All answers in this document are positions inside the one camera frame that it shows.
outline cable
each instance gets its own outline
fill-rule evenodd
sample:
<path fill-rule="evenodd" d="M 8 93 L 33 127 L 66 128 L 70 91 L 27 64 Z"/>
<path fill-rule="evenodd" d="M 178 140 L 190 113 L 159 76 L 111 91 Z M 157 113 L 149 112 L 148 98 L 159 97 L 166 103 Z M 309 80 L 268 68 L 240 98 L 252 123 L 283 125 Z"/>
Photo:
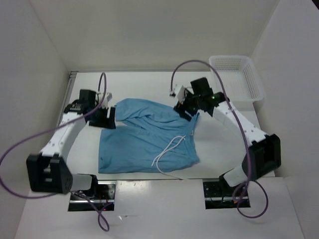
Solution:
<path fill-rule="evenodd" d="M 161 158 L 166 152 L 172 150 L 173 148 L 176 148 L 176 147 L 181 143 L 181 141 L 182 141 L 183 139 L 185 140 L 185 137 L 186 137 L 186 135 L 174 137 L 174 138 L 170 141 L 170 143 L 168 144 L 168 146 L 163 150 L 163 152 L 160 153 L 158 156 L 156 156 L 156 157 L 154 158 L 151 167 L 153 167 L 153 165 L 154 165 L 154 163 L 155 163 L 155 161 L 156 161 L 156 168 L 158 169 L 158 171 L 159 171 L 161 174 L 166 175 L 166 176 L 169 176 L 169 177 L 173 177 L 173 178 L 177 178 L 177 179 L 183 180 L 182 178 L 178 178 L 178 177 L 175 177 L 175 176 L 166 174 L 166 173 L 164 173 L 163 171 L 161 171 L 160 168 L 159 168 L 159 160 L 160 160 L 160 158 Z M 175 146 L 173 146 L 173 147 L 167 149 L 167 148 L 174 142 L 174 140 L 175 140 L 176 138 L 181 138 L 181 139 L 179 140 L 179 142 L 178 142 Z"/>
<path fill-rule="evenodd" d="M 250 180 L 251 180 L 251 158 L 250 158 L 248 142 L 247 142 L 247 139 L 246 139 L 246 135 L 245 135 L 243 126 L 242 126 L 242 124 L 240 123 L 240 120 L 239 120 L 238 116 L 236 115 L 235 111 L 233 110 L 233 108 L 232 108 L 232 106 L 231 106 L 231 104 L 230 104 L 230 102 L 229 102 L 229 99 L 228 99 L 227 94 L 226 94 L 226 91 L 225 91 L 224 84 L 223 84 L 223 82 L 222 82 L 222 80 L 221 80 L 221 78 L 220 78 L 218 72 L 217 72 L 217 71 L 215 70 L 215 68 L 213 68 L 210 64 L 208 64 L 207 62 L 202 61 L 202 60 L 188 60 L 188 61 L 184 61 L 184 62 L 180 63 L 180 64 L 175 68 L 175 70 L 173 71 L 173 74 L 172 74 L 172 76 L 171 76 L 171 81 L 170 81 L 170 91 L 171 91 L 171 92 L 173 91 L 173 80 L 174 80 L 174 76 L 175 76 L 175 73 L 177 72 L 177 70 L 178 70 L 182 65 L 185 65 L 185 64 L 190 63 L 190 62 L 198 62 L 198 63 L 204 64 L 205 66 L 209 67 L 209 68 L 215 73 L 215 75 L 217 76 L 217 78 L 218 78 L 218 80 L 219 80 L 221 89 L 222 89 L 222 91 L 223 91 L 223 93 L 224 93 L 225 100 L 226 100 L 226 102 L 227 102 L 227 104 L 228 104 L 228 107 L 229 107 L 230 111 L 233 113 L 233 115 L 234 115 L 234 117 L 235 117 L 235 119 L 236 119 L 236 122 L 238 123 L 239 129 L 240 129 L 240 132 L 241 132 L 241 135 L 242 135 L 243 140 L 244 140 L 245 149 L 246 149 L 246 154 L 247 154 L 248 175 L 247 175 L 247 181 L 244 182 L 244 183 L 241 183 L 240 185 L 238 185 L 238 186 L 236 187 L 236 189 L 234 190 L 233 195 L 232 195 L 233 199 L 235 199 L 236 192 L 237 192 L 239 189 L 241 189 L 241 188 L 243 188 L 243 187 L 245 186 L 245 188 L 244 188 L 243 192 L 241 193 L 241 195 L 240 195 L 240 197 L 239 197 L 239 200 L 238 200 L 238 202 L 237 202 L 237 211 L 238 211 L 241 215 L 243 215 L 244 217 L 246 217 L 246 218 L 258 218 L 258 217 L 261 217 L 262 215 L 264 215 L 264 213 L 266 212 L 266 210 L 267 210 L 267 208 L 268 208 L 269 199 L 268 199 L 268 195 L 267 195 L 265 189 L 264 189 L 263 186 L 262 186 L 260 183 L 258 183 L 258 182 L 256 182 L 256 183 L 257 183 L 257 184 L 259 185 L 259 187 L 263 190 L 263 192 L 264 192 L 264 194 L 265 194 L 265 196 L 266 196 L 266 206 L 265 206 L 265 209 L 264 209 L 260 214 L 258 214 L 258 215 L 256 215 L 256 216 L 248 216 L 248 215 L 245 215 L 245 214 L 243 214 L 243 213 L 240 211 L 240 209 L 239 209 L 239 205 L 240 205 L 240 203 L 242 203 L 243 196 L 246 194 L 247 189 L 248 189 L 249 182 L 250 182 Z"/>
<path fill-rule="evenodd" d="M 103 231 L 108 232 L 108 231 L 110 230 L 110 225 L 109 225 L 108 221 L 106 220 L 106 218 L 102 215 L 102 210 L 105 209 L 105 208 L 106 208 L 108 205 L 110 205 L 110 204 L 105 205 L 101 210 L 98 210 L 98 209 L 95 207 L 94 203 L 92 203 L 91 200 L 90 200 L 87 196 L 85 196 L 83 193 L 81 193 L 80 191 L 74 192 L 73 194 L 74 194 L 75 196 L 78 196 L 78 197 L 80 197 L 80 198 L 85 199 L 85 200 L 91 205 L 91 207 L 99 214 L 99 215 L 98 215 L 98 223 L 99 223 L 100 228 L 101 228 Z M 107 228 L 105 228 L 105 227 L 102 226 L 101 221 L 100 221 L 101 218 L 102 218 L 102 220 L 105 222 Z"/>
<path fill-rule="evenodd" d="M 99 89 L 98 89 L 98 90 L 100 90 L 102 78 L 104 78 L 104 92 L 103 92 L 102 100 L 101 100 L 101 102 L 100 102 L 94 109 L 92 109 L 90 112 L 86 113 L 85 115 L 82 115 L 82 116 L 80 116 L 80 117 L 78 117 L 78 118 L 76 118 L 76 119 L 74 119 L 74 120 L 69 121 L 68 123 L 61 124 L 61 125 L 59 125 L 58 127 L 51 128 L 51 129 L 47 129 L 47 130 L 45 130 L 45 131 L 43 131 L 43 132 L 40 132 L 40 133 L 36 133 L 36 134 L 34 134 L 34 135 L 31 135 L 31 136 L 29 136 L 29 137 L 27 137 L 27 138 L 25 138 L 25 139 L 22 139 L 21 141 L 15 143 L 15 144 L 12 145 L 11 147 L 9 147 L 9 148 L 4 152 L 4 154 L 1 156 L 1 158 L 0 158 L 0 166 L 1 166 L 1 164 L 2 164 L 2 162 L 3 162 L 3 160 L 4 160 L 4 158 L 7 156 L 7 154 L 10 153 L 14 148 L 16 148 L 17 146 L 19 146 L 20 144 L 23 144 L 23 143 L 27 142 L 28 140 L 31 140 L 31 139 L 36 138 L 36 137 L 39 137 L 39 136 L 44 135 L 44 134 L 46 134 L 46 133 L 49 133 L 49 132 L 52 132 L 52 131 L 56 131 L 56 130 L 58 130 L 58 129 L 60 129 L 60 128 L 65 127 L 66 125 L 69 125 L 69 124 L 71 124 L 71 123 L 76 122 L 77 120 L 81 120 L 81 119 L 83 119 L 83 118 L 85 118 L 85 117 L 87 117 L 87 116 L 93 114 L 95 111 L 97 111 L 97 109 L 101 107 L 101 105 L 102 105 L 102 103 L 103 103 L 103 100 L 104 100 L 104 98 L 105 98 L 105 96 L 106 96 L 106 83 L 107 83 L 107 79 L 106 79 L 105 72 L 102 72 L 102 74 L 101 74 L 100 81 L 99 81 Z M 55 193 L 51 193 L 51 194 L 47 194 L 47 195 L 44 195 L 44 196 L 32 196 L 32 197 L 30 197 L 30 196 L 25 196 L 25 195 L 19 194 L 19 193 L 14 192 L 13 190 L 11 190 L 11 189 L 4 183 L 4 181 L 3 181 L 3 179 L 2 179 L 1 177 L 0 177 L 0 184 L 1 184 L 1 186 L 3 186 L 3 188 L 4 188 L 8 193 L 10 193 L 10 194 L 12 194 L 12 195 L 14 195 L 14 196 L 16 196 L 16 197 L 19 197 L 19 198 L 39 199 L 39 198 L 46 198 L 46 197 L 50 197 L 50 196 L 55 195 Z"/>

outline white basket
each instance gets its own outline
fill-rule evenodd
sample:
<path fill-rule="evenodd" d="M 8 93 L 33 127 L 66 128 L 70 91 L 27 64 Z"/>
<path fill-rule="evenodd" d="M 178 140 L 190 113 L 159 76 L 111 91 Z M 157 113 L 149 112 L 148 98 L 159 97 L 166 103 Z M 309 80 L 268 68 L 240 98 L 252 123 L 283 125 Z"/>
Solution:
<path fill-rule="evenodd" d="M 231 101 L 255 102 L 264 97 L 264 89 L 253 61 L 247 56 L 211 56 L 209 63 L 216 69 Z M 217 90 L 222 91 L 211 71 Z"/>

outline blue fabric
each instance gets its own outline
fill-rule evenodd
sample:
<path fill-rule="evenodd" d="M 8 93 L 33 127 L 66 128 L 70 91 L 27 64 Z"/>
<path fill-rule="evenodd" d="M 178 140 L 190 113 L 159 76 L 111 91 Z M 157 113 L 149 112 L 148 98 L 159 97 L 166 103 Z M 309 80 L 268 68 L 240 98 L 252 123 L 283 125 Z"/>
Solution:
<path fill-rule="evenodd" d="M 158 173 L 152 161 L 175 136 L 185 140 L 165 153 L 159 161 L 163 172 L 190 167 L 197 163 L 192 132 L 199 114 L 191 121 L 179 116 L 172 107 L 142 99 L 125 99 L 116 105 L 116 121 L 127 126 L 103 129 L 99 147 L 99 173 Z M 180 138 L 170 145 L 176 145 Z"/>

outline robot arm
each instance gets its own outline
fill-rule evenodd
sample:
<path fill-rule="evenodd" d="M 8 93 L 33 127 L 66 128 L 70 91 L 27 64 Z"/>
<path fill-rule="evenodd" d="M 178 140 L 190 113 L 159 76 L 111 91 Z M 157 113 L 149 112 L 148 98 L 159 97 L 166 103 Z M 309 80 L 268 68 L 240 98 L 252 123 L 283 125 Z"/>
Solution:
<path fill-rule="evenodd" d="M 236 112 L 249 146 L 252 163 L 251 180 L 255 181 L 265 174 L 277 169 L 281 165 L 280 140 L 273 135 L 267 135 L 248 121 L 230 102 L 229 108 L 223 93 L 213 93 L 206 78 L 191 82 L 193 93 L 184 86 L 176 86 L 171 96 L 177 96 L 178 102 L 174 110 L 187 120 L 195 115 L 198 110 L 208 112 L 237 136 L 242 137 L 239 125 L 232 113 Z M 247 155 L 243 162 L 230 171 L 222 174 L 219 181 L 223 190 L 232 190 L 235 186 L 247 181 L 248 167 Z"/>
<path fill-rule="evenodd" d="M 96 92 L 80 90 L 78 100 L 69 104 L 60 125 L 79 118 L 96 106 Z M 66 165 L 70 149 L 87 121 L 91 126 L 115 128 L 115 108 L 108 108 L 112 94 L 107 93 L 102 107 L 87 118 L 79 119 L 55 131 L 48 144 L 37 155 L 30 155 L 26 161 L 30 186 L 34 192 L 66 194 L 70 191 L 87 191 L 90 195 L 97 185 L 95 175 L 72 175 Z"/>

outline white wall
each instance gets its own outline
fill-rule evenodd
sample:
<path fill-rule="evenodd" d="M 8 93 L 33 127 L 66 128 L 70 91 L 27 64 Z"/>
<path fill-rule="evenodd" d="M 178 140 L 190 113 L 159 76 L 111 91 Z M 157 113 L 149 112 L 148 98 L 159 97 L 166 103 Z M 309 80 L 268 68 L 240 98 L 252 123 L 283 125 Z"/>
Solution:
<path fill-rule="evenodd" d="M 30 1 L 69 69 L 128 70 L 250 55 L 278 0 Z"/>
<path fill-rule="evenodd" d="M 0 1 L 0 32 L 2 154 L 18 140 L 56 124 L 68 74 L 27 0 Z M 1 177 L 15 191 L 29 192 L 25 161 L 45 138 L 20 146 L 1 165 Z M 14 237 L 24 204 L 0 187 L 1 238 Z"/>
<path fill-rule="evenodd" d="M 319 10 L 311 0 L 281 0 L 254 53 L 266 99 L 261 127 L 282 141 L 280 175 L 319 171 Z"/>

